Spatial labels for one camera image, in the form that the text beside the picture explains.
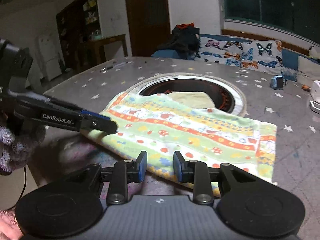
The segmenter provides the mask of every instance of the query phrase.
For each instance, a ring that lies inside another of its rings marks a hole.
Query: black cable
[[[24,169],[24,186],[23,186],[22,192],[21,192],[20,197],[19,197],[19,199],[17,200],[17,202],[22,198],[22,195],[23,195],[23,193],[24,193],[24,190],[26,189],[26,186],[27,186],[27,169],[26,169],[25,166],[24,166],[23,169]],[[13,209],[13,208],[16,206],[17,202],[14,204],[14,206],[8,208],[7,211]]]

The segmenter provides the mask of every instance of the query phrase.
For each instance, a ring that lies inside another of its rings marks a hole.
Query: round black stove
[[[169,94],[172,92],[204,92],[214,102],[217,109],[231,113],[235,106],[234,97],[224,87],[201,79],[179,78],[159,81],[150,84],[139,94],[143,96],[151,96],[154,94]]]

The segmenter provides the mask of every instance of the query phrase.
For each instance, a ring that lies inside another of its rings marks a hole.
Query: window
[[[320,0],[225,0],[226,18],[284,29],[320,44]]]

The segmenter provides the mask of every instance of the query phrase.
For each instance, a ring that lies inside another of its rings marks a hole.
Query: star-patterned tablecloth
[[[236,85],[246,96],[245,117],[276,124],[276,161],[273,182],[294,193],[306,207],[302,239],[320,239],[320,115],[309,107],[310,94],[288,81],[284,90],[270,88],[271,75],[216,63],[167,58],[129,57],[111,60],[71,77],[47,95],[101,112],[118,93],[144,79],[164,73],[196,73],[219,77]],[[43,185],[89,163],[112,166],[120,158],[78,133],[47,127],[44,143],[29,163]],[[105,197],[106,185],[101,197]],[[192,194],[172,182],[147,175],[142,185],[129,185],[130,194]]]

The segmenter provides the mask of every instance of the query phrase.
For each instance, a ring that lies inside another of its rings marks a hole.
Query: white refrigerator
[[[38,37],[40,54],[44,66],[45,75],[49,80],[61,75],[59,66],[59,56],[51,35],[42,35]]]

